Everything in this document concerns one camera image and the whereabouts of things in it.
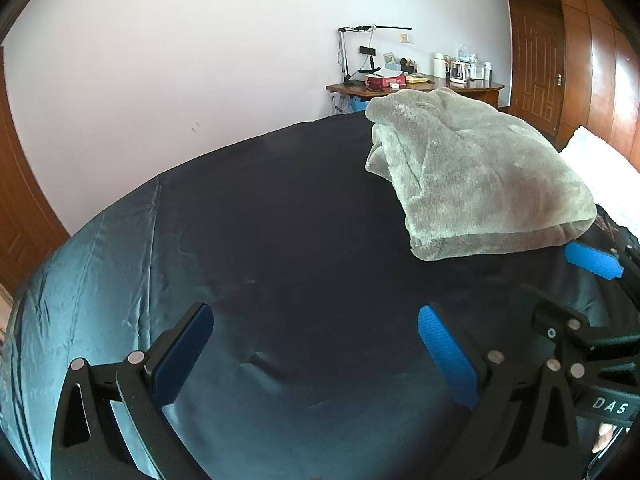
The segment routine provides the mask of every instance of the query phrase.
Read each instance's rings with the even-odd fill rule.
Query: folded gray blanket
[[[389,180],[422,260],[559,246],[596,216],[589,189],[530,124],[447,88],[374,98],[365,168]]]

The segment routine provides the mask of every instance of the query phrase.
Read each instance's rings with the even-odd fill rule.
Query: metal pin
[[[569,371],[575,379],[581,379],[584,377],[584,365],[581,363],[572,364]]]
[[[560,364],[560,361],[558,361],[558,359],[548,359],[546,361],[546,367],[549,368],[549,370],[551,370],[552,372],[557,372],[560,370],[560,368],[562,368],[562,365]]]
[[[71,369],[75,372],[77,372],[83,366],[84,366],[84,359],[82,359],[81,357],[77,357],[73,361],[71,361]]]
[[[499,350],[491,350],[486,356],[489,359],[489,361],[491,361],[496,365],[499,365],[500,363],[504,362],[504,354]]]
[[[127,361],[129,361],[132,365],[137,365],[141,363],[145,359],[145,353],[140,350],[135,350],[129,354],[127,357]]]
[[[578,330],[580,328],[580,321],[577,319],[570,319],[566,324],[571,330]]]

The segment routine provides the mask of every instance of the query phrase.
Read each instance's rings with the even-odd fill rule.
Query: black bed sheet
[[[508,306],[521,282],[592,324],[638,323],[614,283],[562,248],[416,259],[391,184],[364,170],[370,130],[362,113],[336,116],[201,156],[40,267],[16,299],[0,372],[1,427],[37,476],[50,478],[68,363],[146,349],[194,301],[213,307],[214,334],[164,413],[212,478],[237,480],[428,478],[468,418],[417,333],[431,301],[482,348],[531,362],[551,348]],[[595,225],[584,238],[609,243]],[[595,427],[581,430],[586,460]]]

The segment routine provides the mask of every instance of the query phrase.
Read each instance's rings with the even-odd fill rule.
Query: brown door
[[[0,47],[0,283],[13,294],[68,238],[22,152],[7,99]]]
[[[513,35],[510,113],[558,134],[564,96],[564,21],[555,0],[509,0]]]

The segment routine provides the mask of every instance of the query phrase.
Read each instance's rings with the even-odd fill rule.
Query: desk
[[[452,83],[449,78],[429,76],[429,79],[433,83],[418,83],[415,85],[407,85],[407,88],[413,90],[419,90],[421,92],[430,92],[441,86],[451,88],[454,92],[457,92],[463,96],[471,97],[472,99],[478,99],[489,103],[491,106],[498,107],[498,92],[504,88],[504,85],[496,82],[488,82],[484,79],[477,81],[469,81],[465,85],[459,83]],[[367,101],[373,97],[380,97],[389,95],[398,90],[392,90],[385,88],[383,90],[370,90],[364,86],[364,83],[348,84],[343,83],[337,85],[329,85],[326,87],[329,92],[340,92],[350,96],[358,96],[363,101]]]

